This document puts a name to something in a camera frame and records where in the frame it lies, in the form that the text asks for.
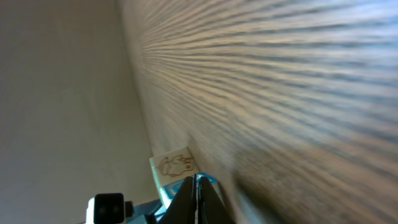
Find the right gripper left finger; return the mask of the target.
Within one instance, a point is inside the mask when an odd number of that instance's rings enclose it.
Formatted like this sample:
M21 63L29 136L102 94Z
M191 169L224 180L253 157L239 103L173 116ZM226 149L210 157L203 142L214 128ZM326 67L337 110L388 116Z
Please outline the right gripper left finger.
M195 224L197 175L184 179L159 224Z

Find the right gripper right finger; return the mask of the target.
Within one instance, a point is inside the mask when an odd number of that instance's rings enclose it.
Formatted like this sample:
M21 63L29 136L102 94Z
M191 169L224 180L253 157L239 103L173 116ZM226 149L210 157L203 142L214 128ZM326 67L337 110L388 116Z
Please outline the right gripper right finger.
M207 177L199 181L198 224L235 224Z

